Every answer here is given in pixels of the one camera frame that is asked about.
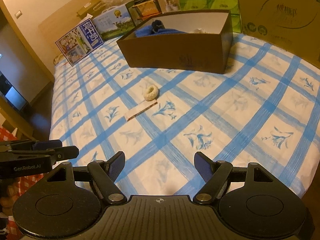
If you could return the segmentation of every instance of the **metal screw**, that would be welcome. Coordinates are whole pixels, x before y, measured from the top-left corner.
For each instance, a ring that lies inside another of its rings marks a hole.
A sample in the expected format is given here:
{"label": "metal screw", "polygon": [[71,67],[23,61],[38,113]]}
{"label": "metal screw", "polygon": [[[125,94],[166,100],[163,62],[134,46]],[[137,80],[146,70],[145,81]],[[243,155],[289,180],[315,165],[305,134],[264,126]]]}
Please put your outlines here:
{"label": "metal screw", "polygon": [[209,201],[211,196],[207,193],[201,193],[196,196],[196,199],[199,201]]}
{"label": "metal screw", "polygon": [[124,199],[124,195],[119,194],[119,193],[113,193],[108,196],[108,199],[110,199],[113,202],[121,201]]}

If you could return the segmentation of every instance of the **cream scrunchie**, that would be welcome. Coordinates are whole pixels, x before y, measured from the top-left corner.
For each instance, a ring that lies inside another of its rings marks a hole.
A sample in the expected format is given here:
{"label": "cream scrunchie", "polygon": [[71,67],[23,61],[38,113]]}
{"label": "cream scrunchie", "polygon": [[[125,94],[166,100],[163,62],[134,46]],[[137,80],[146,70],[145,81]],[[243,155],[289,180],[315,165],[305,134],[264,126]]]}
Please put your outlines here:
{"label": "cream scrunchie", "polygon": [[147,88],[146,92],[144,93],[143,97],[146,101],[152,101],[153,99],[156,99],[156,97],[159,94],[159,89],[157,86],[152,85]]}

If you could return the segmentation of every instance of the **light switch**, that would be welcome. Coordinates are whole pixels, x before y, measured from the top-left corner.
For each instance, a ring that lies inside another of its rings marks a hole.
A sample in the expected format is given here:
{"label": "light switch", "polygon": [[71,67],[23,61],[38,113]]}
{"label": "light switch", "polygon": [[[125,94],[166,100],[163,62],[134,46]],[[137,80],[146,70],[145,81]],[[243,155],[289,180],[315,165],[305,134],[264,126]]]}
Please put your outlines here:
{"label": "light switch", "polygon": [[15,14],[15,16],[16,16],[17,19],[18,19],[21,15],[22,15],[22,12],[21,12],[21,11],[18,11],[18,12]]}

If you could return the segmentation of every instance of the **bed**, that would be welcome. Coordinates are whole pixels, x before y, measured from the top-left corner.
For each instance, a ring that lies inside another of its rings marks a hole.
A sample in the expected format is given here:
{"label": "bed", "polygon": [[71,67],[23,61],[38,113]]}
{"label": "bed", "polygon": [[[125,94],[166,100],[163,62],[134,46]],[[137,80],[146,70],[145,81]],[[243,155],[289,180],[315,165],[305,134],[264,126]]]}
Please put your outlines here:
{"label": "bed", "polygon": [[[234,34],[225,75],[130,68],[116,40],[75,66],[56,65],[50,139],[79,148],[73,165],[123,151],[116,183],[127,197],[192,198],[204,185],[193,165],[201,151],[234,166],[258,162],[303,196],[320,159],[319,69],[242,34]],[[158,104],[127,122],[152,84]]]}

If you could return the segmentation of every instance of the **red checkered cloth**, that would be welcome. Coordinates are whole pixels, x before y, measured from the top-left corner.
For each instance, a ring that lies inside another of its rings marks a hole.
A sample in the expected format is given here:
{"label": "red checkered cloth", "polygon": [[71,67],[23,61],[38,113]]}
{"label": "red checkered cloth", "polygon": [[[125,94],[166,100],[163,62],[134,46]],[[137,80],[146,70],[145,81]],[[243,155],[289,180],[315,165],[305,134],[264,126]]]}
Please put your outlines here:
{"label": "red checkered cloth", "polygon": [[[17,140],[8,130],[0,126],[0,141],[14,141]],[[31,186],[43,178],[43,174],[20,177],[19,181],[13,185],[17,188],[16,197],[20,197],[25,193]],[[18,240],[22,237],[22,233],[19,231],[16,223],[13,220],[12,216],[9,216],[9,223],[7,226],[8,234],[7,240]]]}

